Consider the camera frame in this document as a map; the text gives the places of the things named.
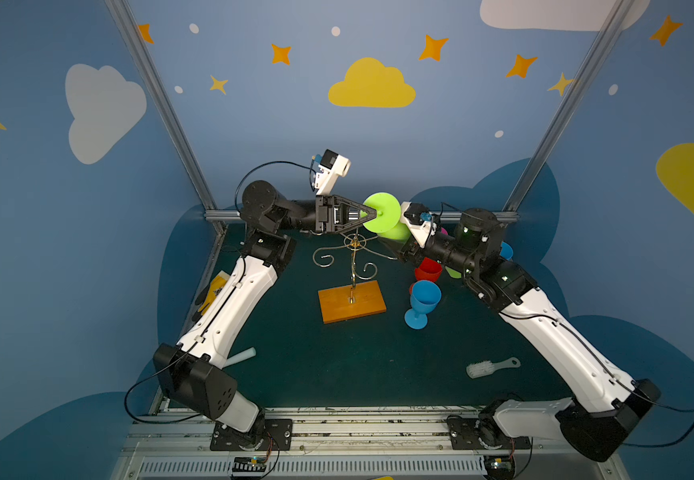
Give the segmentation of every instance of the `white tube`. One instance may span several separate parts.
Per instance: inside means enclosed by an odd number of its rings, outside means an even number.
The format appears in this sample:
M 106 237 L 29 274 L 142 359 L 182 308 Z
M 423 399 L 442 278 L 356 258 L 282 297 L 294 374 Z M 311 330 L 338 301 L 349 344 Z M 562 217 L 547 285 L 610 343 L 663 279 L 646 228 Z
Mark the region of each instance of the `white tube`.
M 227 361 L 224 363 L 224 366 L 230 366 L 230 365 L 235 365 L 238 362 L 242 362 L 243 360 L 248 360 L 251 357 L 256 356 L 256 349 L 251 347 L 247 350 L 244 350 L 240 353 L 237 353 L 233 356 L 231 356 Z

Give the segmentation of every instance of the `white brush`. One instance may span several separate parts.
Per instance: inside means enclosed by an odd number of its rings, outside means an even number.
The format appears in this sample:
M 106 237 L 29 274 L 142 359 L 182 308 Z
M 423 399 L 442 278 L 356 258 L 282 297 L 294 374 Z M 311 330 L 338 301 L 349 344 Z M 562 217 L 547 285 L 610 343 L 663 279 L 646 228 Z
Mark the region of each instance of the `white brush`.
M 470 376 L 471 379 L 476 379 L 477 377 L 490 375 L 496 370 L 516 369 L 519 366 L 521 366 L 521 361 L 515 357 L 498 363 L 492 363 L 491 360 L 486 360 L 485 362 L 471 363 L 467 366 L 467 375 Z

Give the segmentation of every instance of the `white cloud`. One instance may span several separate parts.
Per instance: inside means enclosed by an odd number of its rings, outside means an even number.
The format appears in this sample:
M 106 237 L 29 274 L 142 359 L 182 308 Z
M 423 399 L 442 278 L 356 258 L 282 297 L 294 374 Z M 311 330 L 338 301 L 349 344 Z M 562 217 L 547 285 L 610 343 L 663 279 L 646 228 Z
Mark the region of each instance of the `white cloud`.
M 126 82 L 110 66 L 99 70 L 84 64 L 70 67 L 64 93 L 75 120 L 70 125 L 70 148 L 84 164 L 98 162 L 144 116 L 144 90 Z
M 635 0 L 624 28 L 637 22 L 651 0 Z M 616 0 L 483 0 L 481 19 L 496 28 L 597 32 Z

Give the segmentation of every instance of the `robotic arm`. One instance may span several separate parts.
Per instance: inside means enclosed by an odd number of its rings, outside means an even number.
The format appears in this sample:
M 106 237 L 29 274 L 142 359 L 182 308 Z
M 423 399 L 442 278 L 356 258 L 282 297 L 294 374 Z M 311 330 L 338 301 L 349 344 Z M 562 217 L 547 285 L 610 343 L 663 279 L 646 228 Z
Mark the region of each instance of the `robotic arm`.
M 349 166 L 348 159 L 327 150 L 315 176 L 314 200 L 287 200 L 263 180 L 246 187 L 240 216 L 249 234 L 227 285 L 175 347 L 163 344 L 155 352 L 164 395 L 234 429 L 249 448 L 263 437 L 263 410 L 237 392 L 237 382 L 222 369 L 249 314 L 293 255 L 295 241 L 280 230 L 333 234 L 376 218 L 371 207 L 330 194 Z M 448 236 L 426 206 L 404 202 L 401 211 L 411 237 L 405 244 L 387 242 L 398 258 L 418 265 L 429 257 L 460 271 L 465 285 L 525 336 L 573 391 L 574 397 L 549 402 L 492 402 L 478 422 L 484 446 L 498 448 L 507 437 L 565 439 L 584 456 L 607 460 L 658 400 L 659 389 L 611 363 L 525 270 L 499 255 L 506 225 L 493 213 L 466 210 L 455 235 Z

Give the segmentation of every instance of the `brush handle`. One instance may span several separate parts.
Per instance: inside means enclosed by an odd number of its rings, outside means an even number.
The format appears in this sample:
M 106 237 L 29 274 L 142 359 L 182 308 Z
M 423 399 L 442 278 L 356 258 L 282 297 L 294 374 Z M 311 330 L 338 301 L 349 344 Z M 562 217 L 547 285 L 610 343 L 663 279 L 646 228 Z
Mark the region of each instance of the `brush handle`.
M 504 360 L 503 362 L 495 363 L 494 370 L 516 369 L 519 366 L 521 366 L 521 361 L 516 359 L 515 357 L 511 357 L 509 359 Z

